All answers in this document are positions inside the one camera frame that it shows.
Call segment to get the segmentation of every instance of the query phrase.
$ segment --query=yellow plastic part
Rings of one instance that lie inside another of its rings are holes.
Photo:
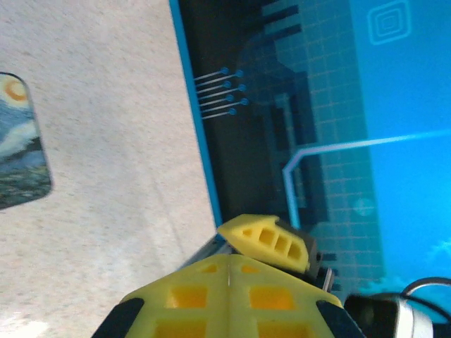
[[[321,289],[241,255],[215,255],[126,296],[144,299],[127,338],[333,338]]]
[[[268,264],[305,273],[309,253],[302,238],[276,225],[277,216],[240,215],[218,228],[218,232],[245,256]]]

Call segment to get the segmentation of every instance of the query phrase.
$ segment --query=rectangular cutout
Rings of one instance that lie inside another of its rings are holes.
[[[242,231],[242,234],[246,237],[251,237],[252,236],[252,229],[244,229]]]
[[[250,265],[243,265],[241,267],[241,272],[242,273],[259,273],[260,270],[257,268],[254,268],[253,266],[250,266]]]
[[[153,338],[205,338],[206,321],[161,320]]]
[[[288,240],[283,236],[279,236],[279,238],[277,238],[276,246],[274,247],[274,249],[277,252],[283,254],[283,253],[285,253],[285,250],[287,249],[287,245],[288,245]]]
[[[304,324],[259,322],[259,338],[316,338],[313,330]]]
[[[266,310],[295,309],[291,292],[283,287],[252,287],[249,291],[249,297],[252,308]]]
[[[167,308],[205,308],[206,287],[174,287],[168,295]]]
[[[260,233],[259,241],[266,245],[272,245],[274,240],[274,231],[269,229],[263,229]]]
[[[202,270],[203,273],[216,273],[218,271],[218,266],[216,264],[211,264]]]
[[[301,258],[301,249],[295,243],[291,243],[290,250],[288,250],[288,257],[298,260]]]

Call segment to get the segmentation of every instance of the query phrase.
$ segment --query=wire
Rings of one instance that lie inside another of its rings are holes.
[[[404,299],[406,301],[413,301],[414,303],[421,304],[421,305],[431,309],[432,311],[438,313],[439,315],[444,317],[449,322],[449,324],[451,324],[451,314],[449,314],[446,310],[439,307],[438,305],[435,305],[434,303],[431,303],[430,301],[427,301],[425,299],[421,299],[421,298],[418,298],[415,296],[410,296],[408,294],[403,294],[402,292],[383,292],[380,294],[374,294],[372,297],[375,299],[386,299],[386,298],[398,297],[398,298]]]
[[[445,285],[447,287],[451,287],[451,279],[445,278],[445,277],[421,278],[420,280],[417,280],[417,281],[407,285],[406,288],[404,290],[402,290],[402,293],[406,294],[407,296],[410,296],[416,290],[418,290],[422,287],[428,287],[431,285]]]

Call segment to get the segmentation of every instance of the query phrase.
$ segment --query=speckled countertop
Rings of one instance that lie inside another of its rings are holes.
[[[30,87],[54,181],[0,212],[0,337],[90,337],[214,232],[168,3],[0,13],[0,70]]]

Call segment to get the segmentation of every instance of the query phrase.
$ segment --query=starry night coaster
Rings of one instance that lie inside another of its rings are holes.
[[[50,192],[39,136],[27,86],[13,74],[0,73],[0,209]]]

